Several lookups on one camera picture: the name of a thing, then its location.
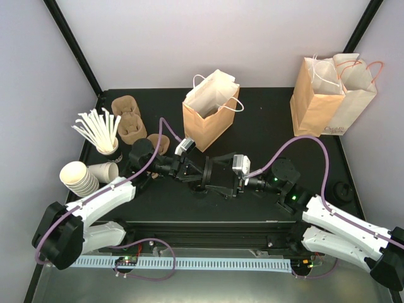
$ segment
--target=black tabletop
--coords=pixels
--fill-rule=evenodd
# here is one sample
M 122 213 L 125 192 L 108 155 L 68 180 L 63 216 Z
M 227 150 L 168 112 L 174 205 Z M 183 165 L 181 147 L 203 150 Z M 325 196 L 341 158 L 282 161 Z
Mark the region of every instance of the black tabletop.
M 158 119 L 166 118 L 173 130 L 184 137 L 182 101 L 189 88 L 176 89 L 127 89 L 108 90 L 103 106 L 110 110 L 115 98 L 131 95 L 140 108 L 141 118 L 148 135 L 158 132 Z M 241 88 L 239 99 L 245 105 L 243 112 L 236 113 L 234 123 L 217 139 L 204 154 L 204 158 L 237 152 L 247 155 L 251 169 L 261 168 L 282 146 L 294 137 L 289 101 L 293 88 Z M 170 148 L 167 156 L 174 154 L 177 142 L 169 132 Z M 330 176 L 328 186 L 338 181 L 352 184 L 340 139 L 336 136 L 322 136 L 330 155 Z M 104 163 L 105 158 L 92 145 L 86 153 L 86 164 Z M 124 159 L 119 163 L 123 169 L 131 149 L 119 138 Z M 282 154 L 292 160 L 301 173 L 298 184 L 312 192 L 319 193 L 324 174 L 324 156 L 320 147 L 311 140 L 301 140 Z M 215 193 L 204 198 L 196 197 L 187 185 L 166 177 L 153 182 L 146 192 L 134 200 L 112 210 L 101 221 L 122 218 L 129 222 L 272 222 L 293 221 L 295 218 L 275 204 L 276 195 L 257 195 L 249 192 L 234 199 L 223 199 Z M 341 209 L 358 217 L 362 216 L 357 197 Z

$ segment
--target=cable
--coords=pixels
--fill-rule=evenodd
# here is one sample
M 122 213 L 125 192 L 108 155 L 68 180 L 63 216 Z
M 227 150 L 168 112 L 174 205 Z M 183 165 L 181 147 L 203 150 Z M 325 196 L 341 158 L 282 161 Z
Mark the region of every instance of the cable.
M 293 142 L 295 142 L 295 141 L 297 141 L 297 140 L 301 140 L 301 139 L 310 139 L 310 140 L 313 140 L 313 141 L 315 141 L 315 142 L 321 147 L 321 149 L 323 150 L 326 165 L 325 165 L 325 170 L 324 170 L 323 183 L 322 183 L 322 185 L 321 185 L 321 202 L 323 203 L 324 208 L 325 208 L 326 210 L 328 210 L 328 211 L 330 212 L 330 214 L 334 214 L 334 216 L 338 217 L 339 219 L 341 219 L 341 220 L 343 220 L 343 221 L 349 223 L 350 225 L 353 225 L 354 227 L 357 227 L 358 229 L 363 230 L 364 232 L 367 232 L 368 234 L 371 234 L 373 237 L 375 237 L 375 238 L 380 238 L 380 239 L 382 239 L 382 240 L 385 240 L 385 241 L 391 243 L 392 245 L 395 245 L 395 246 L 397 246 L 397 247 L 399 247 L 399 248 L 401 248 L 401 249 L 404 249 L 404 245 L 403 245 L 403 244 L 398 243 L 397 241 L 394 241 L 394 240 L 392 240 L 392 239 L 389 239 L 389 238 L 387 238 L 387 237 L 385 237 L 385 236 L 383 236 L 383 235 L 379 235 L 379 234 L 376 235 L 376 233 L 373 232 L 372 230 L 367 229 L 366 227 L 363 227 L 363 226 L 359 225 L 358 223 L 349 220 L 348 218 L 345 218 L 343 215 L 340 215 L 339 213 L 337 213 L 337 212 L 335 212 L 335 211 L 333 212 L 333 210 L 327 205 L 327 203 L 326 203 L 326 198 L 325 198 L 325 190 L 326 190 L 326 183 L 327 183 L 327 178 L 328 178 L 328 172 L 330 171 L 330 158 L 329 158 L 329 156 L 328 156 L 328 152 L 327 152 L 326 147 L 324 146 L 324 143 L 321 142 L 321 141 L 320 141 L 318 138 L 316 138 L 316 137 L 305 135 L 305 136 L 294 137 L 294 138 L 288 140 L 285 144 L 283 144 L 283 145 L 281 146 L 281 148 L 274 154 L 274 156 L 272 157 L 272 159 L 271 159 L 262 169 L 258 169 L 258 170 L 255 170 L 254 172 L 251 172 L 250 174 L 248 174 L 248 175 L 245 176 L 245 179 L 248 179 L 248 178 L 250 178 L 250 177 L 254 177 L 254 176 L 256 176 L 256 175 L 262 174 L 264 171 L 266 171 L 268 168 L 271 167 L 272 163 L 276 160 L 276 158 L 278 158 L 278 156 L 281 154 L 281 152 L 282 152 L 284 149 L 286 149 L 286 147 L 288 147 L 289 145 L 291 145 Z
M 167 128 L 169 129 L 169 131 L 174 135 L 174 137 L 176 138 L 177 141 L 181 142 L 181 139 L 175 134 L 175 132 L 172 130 L 172 128 L 169 126 L 169 124 L 167 123 L 167 121 L 161 117 L 159 120 L 159 125 L 158 125 L 158 140 L 157 140 L 157 144 L 156 144 L 156 148 L 155 151 L 153 153 L 153 155 L 151 156 L 151 158 L 149 159 L 149 161 L 145 164 L 145 166 L 143 166 L 137 173 L 133 174 L 131 177 L 127 178 L 126 180 L 123 180 L 117 184 L 115 184 L 115 187 L 121 186 L 122 184 L 125 184 L 127 182 L 129 182 L 130 180 L 133 180 L 134 178 L 138 177 L 142 172 L 144 172 L 147 167 L 152 164 L 154 158 L 156 157 L 157 153 L 158 153 L 158 147 L 160 146 L 160 142 L 162 139 L 162 133 L 163 133 L 163 123 L 167 126 Z M 101 196 L 102 194 L 112 190 L 113 187 L 111 186 L 105 186 L 101 191 L 95 193 L 93 196 L 90 196 L 87 200 L 85 200 L 83 202 L 83 206 L 85 206 L 87 203 L 93 201 L 95 198 Z M 50 226 L 50 228 L 47 230 L 47 232 L 44 234 L 44 236 L 41 238 L 41 240 L 38 243 L 38 246 L 35 250 L 35 260 L 38 264 L 40 265 L 45 265 L 48 263 L 51 263 L 50 261 L 42 261 L 39 257 L 40 257 L 40 250 L 42 249 L 42 246 L 44 246 L 45 241 L 48 239 L 48 237 L 50 236 L 50 234 L 55 230 L 55 228 L 57 226 L 59 226 L 59 224 L 61 222 L 63 222 L 67 217 L 69 217 L 72 213 L 74 213 L 76 210 L 79 210 L 80 206 L 76 206 L 74 208 L 72 208 L 71 210 L 69 210 L 67 213 L 65 213 L 64 215 L 62 215 L 58 220 L 56 220 L 55 223 L 52 224 L 52 226 Z
M 171 271 L 167 275 L 162 277 L 162 278 L 147 278 L 146 276 L 138 276 L 138 275 L 131 275 L 131 274 L 127 274 L 127 273 L 120 273 L 120 272 L 118 272 L 118 266 L 120 264 L 122 264 L 122 263 L 117 263 L 115 265 L 115 268 L 114 268 L 117 275 L 129 276 L 131 278 L 137 278 L 137 279 L 140 279 L 140 280 L 151 281 L 151 282 L 161 282 L 161 281 L 167 280 L 168 278 L 172 277 L 172 275 L 175 273 L 175 262 L 176 262 L 175 254 L 174 254 L 174 251 L 172 250 L 171 246 L 169 246 L 168 243 L 164 242 L 163 240 L 160 240 L 160 239 L 157 239 L 157 238 L 146 238 L 146 239 L 141 239 L 139 241 L 136 241 L 136 242 L 133 242 L 133 243 L 130 243 L 130 244 L 126 244 L 126 245 L 122 245 L 122 246 L 109 246 L 109 248 L 122 249 L 122 248 L 127 248 L 127 247 L 130 247 L 130 246 L 134 246 L 134 245 L 140 244 L 142 242 L 146 242 L 146 241 L 153 241 L 153 242 L 162 243 L 169 249 L 169 251 L 172 254 L 172 268 L 171 268 Z
M 330 276 L 335 271 L 339 262 L 340 262 L 340 260 L 336 259 L 332 269 L 330 269 L 328 272 L 323 273 L 322 275 L 319 275 L 319 276 L 299 276 L 298 274 L 295 273 L 295 271 L 293 269 L 292 269 L 292 274 L 293 274 L 293 276 L 296 277 L 296 279 L 316 280 L 316 279 L 326 278 L 327 276 Z

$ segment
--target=white wall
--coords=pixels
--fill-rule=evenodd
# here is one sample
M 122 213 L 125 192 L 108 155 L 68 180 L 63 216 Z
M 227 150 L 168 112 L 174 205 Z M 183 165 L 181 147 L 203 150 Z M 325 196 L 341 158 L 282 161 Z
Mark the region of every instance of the white wall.
M 58 0 L 100 85 L 190 87 L 220 68 L 294 86 L 302 56 L 342 51 L 369 0 Z
M 403 1 L 385 1 L 356 49 L 385 65 L 377 96 L 342 138 L 366 218 L 390 229 L 404 228 L 403 11 Z
M 0 302 L 22 302 L 45 208 L 66 200 L 60 168 L 83 140 L 70 125 L 96 98 L 41 0 L 0 3 Z

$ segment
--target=red bag handle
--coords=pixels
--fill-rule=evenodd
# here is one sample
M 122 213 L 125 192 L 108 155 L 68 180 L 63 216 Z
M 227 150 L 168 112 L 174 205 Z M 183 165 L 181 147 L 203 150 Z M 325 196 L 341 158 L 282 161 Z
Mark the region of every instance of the red bag handle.
M 354 62 L 354 64 L 348 65 L 346 68 L 344 68 L 344 69 L 342 70 L 341 74 L 338 75 L 338 79 L 341 79 L 343 72 L 344 72 L 347 68 L 352 68 L 352 67 L 354 67 L 355 65 L 362 64 L 362 62 L 360 62 L 360 61 L 358 61 L 358 60 L 348 60 L 348 61 L 345 61 L 345 62 L 342 62 L 342 63 L 338 64 L 337 66 L 340 66 L 340 65 L 345 64 L 345 63 L 348 63 L 348 62 Z
M 381 62 L 381 61 L 374 61 L 374 62 L 370 63 L 370 64 L 366 67 L 366 69 L 368 69 L 369 67 L 371 67 L 371 66 L 372 66 L 373 64 L 375 64 L 375 63 L 380 63 L 380 69 L 379 69 L 379 71 L 377 72 L 377 74 L 375 75 L 375 77 L 372 79 L 371 83 L 374 83 L 374 80 L 376 80 L 376 78 L 380 75 L 380 72 L 381 72 L 381 70 L 382 70 L 383 67 L 384 67 L 384 63 L 383 63 L 383 62 Z

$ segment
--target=purple cable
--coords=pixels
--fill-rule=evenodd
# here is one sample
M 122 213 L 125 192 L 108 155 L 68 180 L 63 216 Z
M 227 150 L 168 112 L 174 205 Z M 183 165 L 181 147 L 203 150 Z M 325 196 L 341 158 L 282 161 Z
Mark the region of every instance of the purple cable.
M 124 183 L 129 182 L 130 180 L 138 177 L 142 172 L 144 172 L 147 167 L 152 164 L 154 158 L 157 155 L 158 152 L 158 147 L 160 146 L 160 142 L 162 139 L 162 134 L 163 134 L 163 123 L 167 126 L 167 128 L 169 129 L 169 131 L 174 135 L 174 137 L 176 138 L 177 141 L 181 142 L 181 139 L 175 134 L 175 132 L 172 130 L 172 128 L 169 126 L 169 124 L 167 123 L 167 121 L 161 117 L 160 121 L 159 121 L 159 125 L 158 125 L 158 140 L 157 140 L 157 144 L 156 144 L 156 148 L 155 151 L 153 153 L 153 155 L 151 156 L 150 160 L 146 163 L 146 165 L 144 167 L 141 168 L 141 170 L 139 170 L 138 172 L 136 172 L 134 175 L 132 175 L 131 177 L 129 177 L 126 180 L 123 180 L 117 184 L 115 184 L 114 187 L 118 187 L 121 186 Z M 107 191 L 110 191 L 112 188 L 110 186 L 105 186 L 101 191 L 95 193 L 94 195 L 88 197 L 88 199 L 86 201 L 83 202 L 83 206 L 86 205 L 87 203 L 93 201 L 95 198 L 101 196 L 102 194 L 106 193 Z M 40 256 L 40 250 L 42 249 L 42 246 L 44 245 L 45 241 L 48 239 L 49 235 L 54 231 L 54 229 L 64 220 L 66 219 L 68 216 L 70 216 L 72 213 L 74 213 L 76 210 L 79 210 L 80 206 L 76 206 L 74 208 L 72 208 L 71 210 L 69 210 L 67 213 L 65 213 L 63 216 L 61 216 L 55 223 L 52 224 L 52 226 L 47 230 L 47 232 L 44 234 L 44 236 L 41 238 L 41 240 L 38 243 L 38 246 L 35 250 L 35 260 L 38 264 L 40 265 L 45 265 L 47 263 L 51 263 L 50 261 L 42 261 L 39 256 Z
M 281 154 L 281 152 L 282 152 L 284 149 L 286 149 L 286 147 L 288 147 L 288 146 L 289 146 L 290 144 L 292 144 L 293 142 L 295 142 L 295 141 L 297 141 L 297 140 L 301 140 L 301 139 L 310 139 L 310 140 L 313 140 L 313 141 L 315 141 L 315 142 L 321 147 L 321 149 L 323 150 L 324 158 L 325 158 L 325 161 L 326 161 L 326 167 L 325 167 L 325 170 L 324 170 L 323 183 L 322 183 L 322 185 L 321 185 L 321 201 L 323 202 L 324 208 L 325 208 L 326 210 L 328 210 L 328 211 L 331 213 L 332 209 L 327 205 L 327 203 L 326 203 L 326 198 L 325 198 L 325 190 L 326 190 L 326 183 L 327 183 L 327 178 L 328 178 L 328 172 L 330 171 L 330 159 L 329 159 L 329 156 L 328 156 L 327 149 L 326 149 L 326 147 L 324 146 L 324 143 L 321 142 L 321 141 L 320 141 L 318 138 L 316 138 L 316 137 L 313 137 L 313 136 L 299 136 L 299 137 L 294 137 L 294 138 L 288 140 L 285 144 L 283 144 L 283 145 L 281 146 L 281 148 L 274 154 L 274 156 L 272 157 L 272 159 L 271 159 L 262 169 L 255 170 L 254 172 L 251 172 L 250 174 L 246 175 L 246 179 L 247 179 L 247 178 L 250 178 L 250 177 L 254 177 L 254 176 L 259 175 L 259 174 L 262 174 L 264 171 L 266 171 L 268 168 L 271 167 L 272 163 L 276 160 L 276 158 L 278 158 L 278 156 Z M 373 232 L 373 231 L 371 231 L 370 229 L 367 229 L 366 227 L 363 227 L 363 226 L 359 225 L 358 223 L 355 223 L 355 222 L 349 220 L 348 218 L 345 218 L 343 215 L 340 215 L 340 214 L 337 213 L 337 212 L 335 212 L 334 215 L 335 215 L 336 217 L 340 218 L 341 220 L 343 220 L 343 221 L 349 223 L 350 225 L 353 225 L 354 227 L 357 227 L 358 229 L 361 229 L 361 230 L 363 230 L 364 232 L 367 232 L 368 234 L 371 234 L 373 237 L 380 238 L 380 239 L 385 240 L 385 241 L 387 241 L 387 242 L 389 242 L 389 243 L 392 243 L 393 245 L 395 245 L 395 246 L 397 246 L 397 247 L 399 247 L 399 248 L 401 248 L 401 249 L 404 249 L 404 245 L 401 244 L 401 243 L 398 243 L 397 241 L 394 241 L 394 240 L 392 240 L 392 239 L 389 239 L 389 238 L 387 238 L 387 237 L 385 237 L 385 236 L 383 236 L 383 235 L 379 235 L 379 234 L 376 235 L 376 233 Z
M 318 276 L 299 276 L 298 274 L 295 273 L 294 270 L 292 270 L 292 274 L 293 274 L 293 276 L 295 276 L 298 279 L 305 279 L 305 280 L 317 280 L 317 279 L 321 279 L 321 278 L 326 278 L 327 276 L 330 276 L 335 271 L 335 269 L 338 266 L 339 262 L 340 262 L 340 260 L 336 259 L 332 269 L 330 269 L 326 273 L 323 273 L 322 275 L 318 275 Z
M 121 246 L 109 246 L 109 248 L 116 248 L 116 249 L 128 248 L 128 247 L 130 247 L 130 246 L 134 246 L 134 245 L 140 244 L 140 243 L 142 243 L 142 242 L 147 242 L 147 241 L 154 241 L 154 242 L 162 243 L 162 244 L 164 244 L 164 245 L 169 249 L 169 251 L 170 251 L 171 254 L 172 254 L 172 268 L 171 268 L 171 270 L 170 270 L 170 273 L 168 273 L 167 275 L 165 275 L 165 276 L 162 277 L 162 278 L 147 278 L 147 277 L 145 277 L 145 276 L 124 274 L 124 273 L 118 272 L 118 266 L 120 265 L 120 263 L 117 263 L 117 264 L 115 265 L 115 268 L 114 268 L 114 270 L 115 270 L 115 272 L 116 272 L 117 275 L 130 276 L 131 278 L 137 278 L 137 279 L 146 280 L 146 281 L 151 281 L 151 282 L 160 282 L 160 281 L 164 281 L 164 280 L 166 280 L 166 279 L 172 277 L 172 275 L 175 273 L 175 262 L 176 262 L 176 260 L 175 260 L 175 254 L 174 254 L 174 251 L 172 250 L 171 246 L 169 246 L 168 243 L 164 242 L 163 240 L 160 240 L 160 239 L 157 239 L 157 238 L 146 238 L 146 239 L 142 239 L 142 240 L 139 240 L 139 241 L 130 243 L 130 244 L 126 244 L 126 245 L 121 245 Z

